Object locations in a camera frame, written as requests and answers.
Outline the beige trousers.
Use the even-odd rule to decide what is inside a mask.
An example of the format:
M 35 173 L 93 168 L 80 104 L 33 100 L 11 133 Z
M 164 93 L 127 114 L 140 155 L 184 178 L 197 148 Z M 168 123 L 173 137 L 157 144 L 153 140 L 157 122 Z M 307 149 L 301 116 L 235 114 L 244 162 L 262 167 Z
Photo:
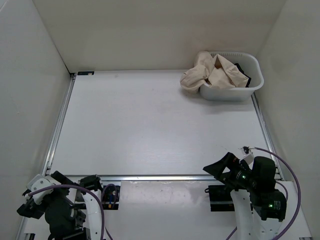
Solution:
M 245 88 L 248 78 L 243 75 L 234 63 L 208 51 L 200 51 L 194 60 L 194 67 L 184 72 L 180 86 L 191 93 L 208 84 L 213 89 Z

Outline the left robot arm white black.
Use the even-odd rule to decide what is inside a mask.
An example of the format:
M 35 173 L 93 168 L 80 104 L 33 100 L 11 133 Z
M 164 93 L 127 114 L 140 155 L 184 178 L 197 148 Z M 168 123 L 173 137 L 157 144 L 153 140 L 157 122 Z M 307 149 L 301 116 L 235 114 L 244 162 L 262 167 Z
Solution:
M 54 181 L 38 174 L 27 184 L 22 194 L 26 202 L 17 213 L 37 220 L 44 217 L 50 240 L 106 239 L 100 177 L 89 175 L 76 183 L 55 171 L 51 178 Z

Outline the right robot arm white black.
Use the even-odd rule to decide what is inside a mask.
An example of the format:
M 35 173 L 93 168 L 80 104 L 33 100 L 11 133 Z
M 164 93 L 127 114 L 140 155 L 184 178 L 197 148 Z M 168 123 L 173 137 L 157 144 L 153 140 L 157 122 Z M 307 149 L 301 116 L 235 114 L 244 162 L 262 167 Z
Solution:
M 272 240 L 286 217 L 286 196 L 275 188 L 275 162 L 251 151 L 236 157 L 228 152 L 203 170 L 225 185 L 232 200 L 239 240 Z

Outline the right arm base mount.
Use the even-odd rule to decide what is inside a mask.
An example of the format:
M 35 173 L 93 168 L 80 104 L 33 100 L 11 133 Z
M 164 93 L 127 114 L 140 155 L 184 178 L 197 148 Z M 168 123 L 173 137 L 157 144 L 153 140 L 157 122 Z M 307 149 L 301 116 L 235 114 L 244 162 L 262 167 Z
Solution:
M 231 190 L 224 185 L 209 185 L 204 192 L 209 195 L 211 212 L 234 212 Z

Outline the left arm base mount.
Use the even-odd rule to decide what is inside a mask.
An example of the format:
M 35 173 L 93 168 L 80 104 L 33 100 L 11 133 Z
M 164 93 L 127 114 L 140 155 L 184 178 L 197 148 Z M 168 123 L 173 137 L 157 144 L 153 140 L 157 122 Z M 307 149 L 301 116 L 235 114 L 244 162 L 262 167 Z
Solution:
M 101 202 L 104 210 L 118 210 L 120 202 L 121 186 L 113 183 L 103 187 Z

